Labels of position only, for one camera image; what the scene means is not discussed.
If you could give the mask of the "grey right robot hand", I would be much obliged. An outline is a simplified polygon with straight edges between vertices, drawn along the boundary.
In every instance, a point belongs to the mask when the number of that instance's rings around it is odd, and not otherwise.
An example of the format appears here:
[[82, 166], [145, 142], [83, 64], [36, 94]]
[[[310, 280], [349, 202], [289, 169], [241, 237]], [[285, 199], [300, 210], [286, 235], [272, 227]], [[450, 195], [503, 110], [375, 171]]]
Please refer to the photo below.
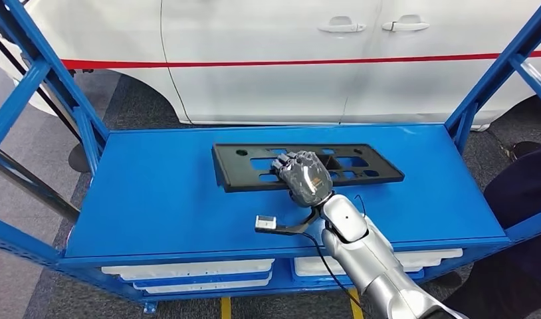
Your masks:
[[280, 154], [272, 161], [272, 168], [301, 207], [318, 206], [333, 194], [330, 173], [314, 152]]

